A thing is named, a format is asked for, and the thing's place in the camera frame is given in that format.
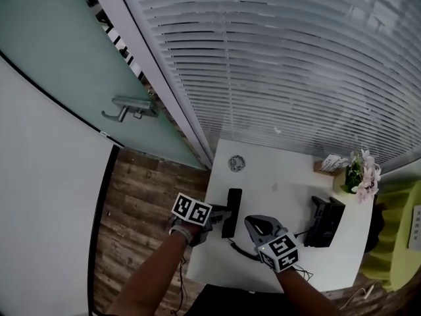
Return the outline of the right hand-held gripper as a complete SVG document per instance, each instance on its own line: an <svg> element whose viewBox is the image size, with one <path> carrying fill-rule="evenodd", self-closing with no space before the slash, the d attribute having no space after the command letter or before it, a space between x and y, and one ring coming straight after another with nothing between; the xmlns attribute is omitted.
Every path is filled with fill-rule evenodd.
<svg viewBox="0 0 421 316"><path fill-rule="evenodd" d="M260 262L280 273L299 260L297 240L288 229L266 215L245 217L245 226L255 244Z"/></svg>

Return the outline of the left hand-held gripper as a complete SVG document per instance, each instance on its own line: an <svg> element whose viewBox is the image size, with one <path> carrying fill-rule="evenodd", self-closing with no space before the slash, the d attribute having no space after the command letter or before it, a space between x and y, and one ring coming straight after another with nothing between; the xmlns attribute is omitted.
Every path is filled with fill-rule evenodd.
<svg viewBox="0 0 421 316"><path fill-rule="evenodd" d="M190 247L195 247L202 244L213 226L218 223L223 223L230 217L231 209L222 205L211 205L202 201L197 201L183 193L179 193L171 213L174 216L170 233L178 231L184 235L187 244ZM189 223L200 228L200 231L195 236L183 225Z"/></svg>

